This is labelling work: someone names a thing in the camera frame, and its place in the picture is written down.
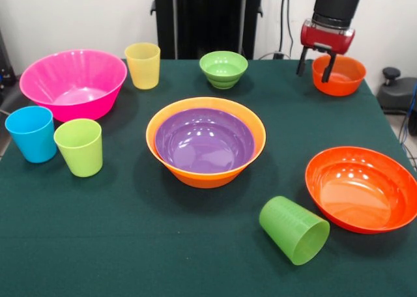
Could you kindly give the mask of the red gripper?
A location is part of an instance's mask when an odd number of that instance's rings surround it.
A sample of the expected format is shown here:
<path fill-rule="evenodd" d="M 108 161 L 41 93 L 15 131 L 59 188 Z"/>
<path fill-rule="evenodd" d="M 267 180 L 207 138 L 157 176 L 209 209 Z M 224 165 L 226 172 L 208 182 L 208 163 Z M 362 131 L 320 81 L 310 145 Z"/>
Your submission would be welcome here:
<path fill-rule="evenodd" d="M 347 53 L 355 36 L 355 30 L 325 27 L 306 19 L 302 25 L 300 41 L 303 45 L 302 53 L 296 69 L 296 75 L 302 76 L 306 66 L 306 54 L 309 49 L 326 53 L 330 56 L 328 66 L 324 69 L 321 82 L 328 83 L 336 55 Z"/>

